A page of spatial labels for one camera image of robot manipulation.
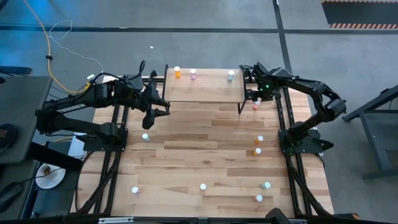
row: desk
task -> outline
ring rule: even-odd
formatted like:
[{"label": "desk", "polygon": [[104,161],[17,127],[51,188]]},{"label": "desk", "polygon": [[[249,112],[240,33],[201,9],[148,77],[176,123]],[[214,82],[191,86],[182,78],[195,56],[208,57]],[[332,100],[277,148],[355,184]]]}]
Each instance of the desk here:
[{"label": "desk", "polygon": [[[309,118],[307,95],[290,90],[290,97],[295,120]],[[234,103],[178,102],[171,104],[170,112],[156,118],[146,131],[141,128],[145,114],[130,111],[112,216],[262,218],[274,207],[288,217],[294,215],[285,158],[279,150],[275,101],[261,103],[257,111],[249,105],[241,115]],[[112,113],[112,107],[97,109],[94,122],[109,122]],[[143,133],[149,134],[149,142],[141,138]],[[255,157],[258,134],[264,136],[263,153]],[[94,152],[82,170],[80,206],[98,185],[103,156]],[[302,157],[309,189],[333,213],[321,161],[314,155]],[[271,189],[261,188],[264,181]],[[199,188],[202,183],[208,186],[205,191]],[[131,193],[133,186],[140,188],[139,195]],[[264,196],[263,202],[254,201],[257,194]],[[299,190],[298,198],[304,210]]]},{"label": "desk", "polygon": [[49,93],[50,77],[4,77],[0,84],[0,125],[18,127],[15,144],[0,156],[0,164],[18,163],[27,157],[36,130],[35,110],[40,109]]}]

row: floor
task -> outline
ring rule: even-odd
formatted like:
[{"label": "floor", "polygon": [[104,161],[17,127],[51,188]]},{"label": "floor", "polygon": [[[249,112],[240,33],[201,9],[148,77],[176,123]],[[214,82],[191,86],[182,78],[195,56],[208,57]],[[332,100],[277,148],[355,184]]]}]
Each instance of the floor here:
[{"label": "floor", "polygon": [[[86,57],[98,59],[106,72],[136,73],[147,61],[146,73],[162,72],[166,63],[181,67],[235,68],[262,62],[267,68],[284,66],[278,34],[255,29],[278,28],[271,0],[71,0],[29,1],[43,23],[52,26],[73,20],[74,26],[150,28],[230,28],[252,32],[71,32],[60,43]],[[330,29],[318,0],[279,0],[285,29]],[[34,24],[22,0],[9,1],[0,11],[0,25]],[[53,33],[61,37],[63,33]],[[47,46],[42,32],[0,31],[0,63],[32,67],[32,75],[47,75]],[[348,111],[398,82],[397,35],[287,34],[287,51],[294,75],[327,83],[347,100]],[[52,44],[53,73],[72,90],[87,76],[101,71]],[[51,94],[64,97],[52,89]],[[90,121],[94,110],[71,113]],[[318,127],[335,143],[325,153],[325,169],[336,213],[355,212],[363,219],[398,222],[397,177],[363,182],[376,170],[362,125],[337,119]],[[36,142],[46,140],[35,135]]]}]

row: bottle cap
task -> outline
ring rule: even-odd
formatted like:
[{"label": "bottle cap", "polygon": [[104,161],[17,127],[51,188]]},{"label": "bottle cap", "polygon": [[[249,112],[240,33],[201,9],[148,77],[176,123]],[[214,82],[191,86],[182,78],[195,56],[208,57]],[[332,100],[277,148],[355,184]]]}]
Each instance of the bottle cap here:
[{"label": "bottle cap", "polygon": [[138,187],[133,187],[133,188],[131,189],[131,192],[132,192],[133,194],[138,193],[138,191],[139,191]]},{"label": "bottle cap", "polygon": [[261,202],[262,201],[262,196],[261,195],[257,195],[256,196],[256,201]]},{"label": "bottle cap", "polygon": [[270,183],[270,182],[265,182],[265,183],[264,183],[264,187],[265,187],[266,189],[271,188],[271,183]]}]

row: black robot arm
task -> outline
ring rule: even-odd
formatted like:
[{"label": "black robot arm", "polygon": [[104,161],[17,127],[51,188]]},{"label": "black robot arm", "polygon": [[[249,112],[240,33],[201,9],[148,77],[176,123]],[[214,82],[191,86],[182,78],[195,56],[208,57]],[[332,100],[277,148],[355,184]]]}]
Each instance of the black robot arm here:
[{"label": "black robot arm", "polygon": [[[258,98],[261,101],[273,100],[275,91],[279,91],[281,87],[289,87],[311,96],[317,113],[304,122],[296,122],[289,128],[286,138],[293,146],[298,145],[308,135],[308,131],[316,125],[333,121],[346,111],[345,100],[342,100],[337,93],[322,82],[295,77],[283,68],[268,71],[261,63],[253,67],[242,65],[241,68],[248,79],[257,83],[257,91],[251,92],[253,101]],[[329,98],[326,104],[323,104],[323,96]],[[318,139],[320,136],[316,134],[312,137]]]},{"label": "black robot arm", "polygon": [[[169,115],[167,109],[170,104],[164,101],[156,90],[156,82],[150,79],[148,84],[144,84],[141,78],[141,69],[138,75],[129,77],[116,77],[116,79],[96,84],[95,81],[102,75],[101,73],[91,82],[89,87],[82,93],[69,95],[60,100],[46,101],[42,109],[36,111],[37,129],[41,134],[52,134],[56,131],[67,130],[74,132],[87,133],[78,138],[84,142],[95,140],[97,146],[102,144],[114,144],[125,140],[126,130],[118,128],[115,123],[95,124],[77,119],[67,118],[64,114],[71,111],[80,110],[87,107],[105,108],[107,106],[121,105],[137,109],[146,113],[142,120],[142,127],[149,129],[159,116]],[[152,109],[152,105],[164,106],[166,111]]]}]

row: wooden platform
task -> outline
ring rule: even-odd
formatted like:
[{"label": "wooden platform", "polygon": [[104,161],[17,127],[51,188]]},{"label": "wooden platform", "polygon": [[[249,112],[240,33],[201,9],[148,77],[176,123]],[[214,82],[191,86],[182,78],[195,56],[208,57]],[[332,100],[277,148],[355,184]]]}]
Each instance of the wooden platform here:
[{"label": "wooden platform", "polygon": [[[293,90],[290,95],[295,120],[309,118],[307,96]],[[274,207],[293,216],[285,159],[278,147],[275,101],[261,103],[257,111],[248,102],[241,115],[234,103],[172,103],[170,112],[156,118],[148,131],[141,128],[144,114],[130,112],[113,216],[264,217]],[[112,113],[112,107],[98,109],[94,122],[111,121]],[[143,133],[149,134],[149,142],[143,141]],[[263,153],[255,157],[254,139],[259,134],[264,136],[259,145]],[[103,152],[93,153],[83,168],[79,206],[98,185],[103,156]],[[304,154],[303,163],[311,191],[333,212],[321,161]],[[264,181],[271,183],[271,189],[261,188]],[[200,190],[202,183],[207,190]],[[133,186],[140,188],[139,195],[131,193]],[[257,194],[264,196],[263,202],[254,201]],[[304,210],[301,191],[298,196]]]},{"label": "wooden platform", "polygon": [[[190,68],[181,68],[177,78],[173,68],[167,70],[165,100],[169,102],[219,102],[242,103],[244,101],[243,74],[240,69],[196,68],[197,79],[192,80]],[[228,72],[235,72],[231,82]]]}]

